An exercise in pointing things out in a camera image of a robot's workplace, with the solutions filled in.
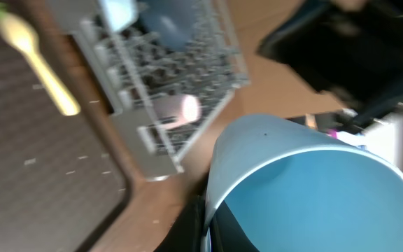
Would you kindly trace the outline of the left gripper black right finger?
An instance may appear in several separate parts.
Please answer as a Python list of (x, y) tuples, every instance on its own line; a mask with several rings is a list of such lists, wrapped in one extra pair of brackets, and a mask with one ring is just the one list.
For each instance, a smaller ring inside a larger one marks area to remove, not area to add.
[(210, 235), (212, 252), (259, 252), (225, 202), (212, 218)]

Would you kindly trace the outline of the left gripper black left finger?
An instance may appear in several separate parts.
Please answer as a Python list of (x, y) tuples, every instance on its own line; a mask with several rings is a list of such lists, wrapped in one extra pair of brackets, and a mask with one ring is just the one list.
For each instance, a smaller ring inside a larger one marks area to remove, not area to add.
[(155, 252), (200, 252), (204, 212), (204, 198), (197, 195), (183, 207)]

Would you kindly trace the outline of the light blue cup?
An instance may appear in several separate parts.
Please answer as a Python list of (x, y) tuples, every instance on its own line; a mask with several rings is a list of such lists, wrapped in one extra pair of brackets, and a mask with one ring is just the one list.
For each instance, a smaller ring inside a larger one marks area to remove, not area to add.
[(259, 251), (403, 251), (403, 173), (273, 115), (245, 115), (217, 138), (206, 227), (221, 206)]

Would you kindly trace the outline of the pink white cup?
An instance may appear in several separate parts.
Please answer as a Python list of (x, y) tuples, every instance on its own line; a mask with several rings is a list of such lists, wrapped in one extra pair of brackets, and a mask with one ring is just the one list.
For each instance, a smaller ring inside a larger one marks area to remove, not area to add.
[(191, 94), (176, 94), (157, 98), (153, 109), (162, 127), (172, 130), (198, 121), (202, 116), (199, 98)]

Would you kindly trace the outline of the large blue plate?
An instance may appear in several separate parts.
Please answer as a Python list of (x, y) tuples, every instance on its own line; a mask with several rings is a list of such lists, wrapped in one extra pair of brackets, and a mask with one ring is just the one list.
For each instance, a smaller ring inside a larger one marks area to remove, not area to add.
[(186, 53), (195, 37), (199, 7), (195, 0), (142, 0), (146, 7), (139, 19), (144, 29), (158, 35), (158, 43)]

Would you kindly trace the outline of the light blue rice bowl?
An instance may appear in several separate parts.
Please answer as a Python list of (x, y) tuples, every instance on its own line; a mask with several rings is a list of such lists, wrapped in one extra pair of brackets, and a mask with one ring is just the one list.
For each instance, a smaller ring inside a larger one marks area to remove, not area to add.
[(112, 32), (122, 31), (139, 18), (136, 0), (99, 0), (99, 5)]

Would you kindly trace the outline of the yellow spoon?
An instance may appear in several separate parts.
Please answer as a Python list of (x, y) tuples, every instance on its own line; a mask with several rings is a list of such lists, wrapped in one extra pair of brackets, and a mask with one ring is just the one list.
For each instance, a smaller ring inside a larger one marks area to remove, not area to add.
[(0, 16), (0, 35), (23, 55), (63, 116), (80, 113), (79, 103), (40, 53), (38, 34), (29, 23), (15, 14), (4, 13)]

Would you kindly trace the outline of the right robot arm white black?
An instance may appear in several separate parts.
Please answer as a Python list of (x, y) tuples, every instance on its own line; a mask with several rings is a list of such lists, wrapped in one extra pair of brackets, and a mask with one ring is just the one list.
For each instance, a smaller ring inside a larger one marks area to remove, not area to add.
[(289, 66), (315, 91), (339, 98), (353, 115), (337, 127), (351, 134), (403, 112), (403, 17), (389, 3), (342, 10), (331, 1), (305, 1), (260, 42), (258, 53)]

